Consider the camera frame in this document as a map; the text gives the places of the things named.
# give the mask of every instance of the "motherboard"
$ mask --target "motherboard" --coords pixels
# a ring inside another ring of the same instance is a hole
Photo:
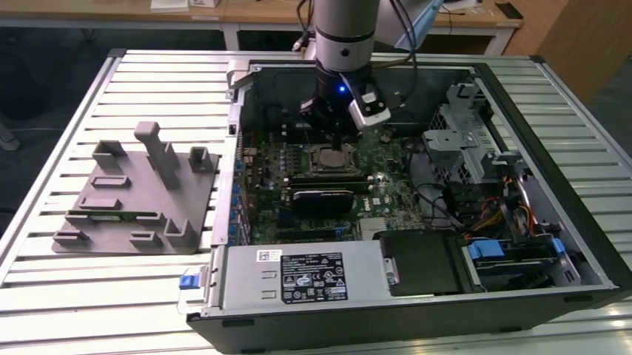
[[[249,244],[362,240],[382,230],[424,226],[407,174],[414,145],[396,131],[364,132],[340,150],[245,137]]]

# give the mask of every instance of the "paper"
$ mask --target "paper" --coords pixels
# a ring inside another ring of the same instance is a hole
[[[152,13],[185,13],[188,0],[151,0]]]
[[[440,9],[438,12],[439,13],[447,13],[447,11],[454,12],[456,10],[469,9],[477,6],[479,6],[479,3],[477,0],[459,0],[456,2],[450,2],[450,3],[444,2],[440,5]]]

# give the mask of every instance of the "wooden desk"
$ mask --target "wooden desk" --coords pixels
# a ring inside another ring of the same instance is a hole
[[[223,21],[232,24],[229,30],[235,32],[239,30],[296,30],[297,2],[299,0],[228,0]],[[506,18],[495,7],[494,0],[483,0],[482,5],[474,9],[456,10],[451,15],[439,13],[428,33],[430,35],[489,36],[491,40],[485,54],[501,55],[513,31],[522,27],[522,23],[522,20]]]
[[[297,31],[297,0],[221,0],[219,7],[151,13],[151,0],[0,0],[0,27],[220,30],[225,49],[239,50],[240,30]],[[430,34],[491,37],[485,54],[501,55],[521,20],[509,20],[493,0],[462,15],[439,14]]]

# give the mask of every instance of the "aluminum extrusion table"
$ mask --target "aluminum extrusion table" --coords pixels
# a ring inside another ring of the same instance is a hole
[[[156,121],[160,139],[185,152],[223,154],[231,114],[225,70],[232,59],[292,60],[291,53],[113,50],[0,241],[0,354],[215,354],[176,310],[177,279],[208,262],[213,206],[232,177],[221,167],[209,196],[207,231],[191,256],[54,254],[62,224],[101,139],[134,143],[137,121]],[[375,55],[376,60],[394,55]],[[622,258],[632,265],[632,160],[547,65],[526,57],[423,55],[426,62],[490,65]],[[507,132],[498,127],[503,137]],[[510,334],[351,345],[289,354],[628,354],[632,305],[578,311]]]

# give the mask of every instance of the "white sticker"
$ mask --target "white sticker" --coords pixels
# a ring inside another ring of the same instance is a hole
[[[217,21],[216,16],[191,16],[191,20],[203,20],[203,21]]]
[[[257,250],[256,251],[256,262],[263,261],[280,261],[280,256],[283,255],[283,250]]]

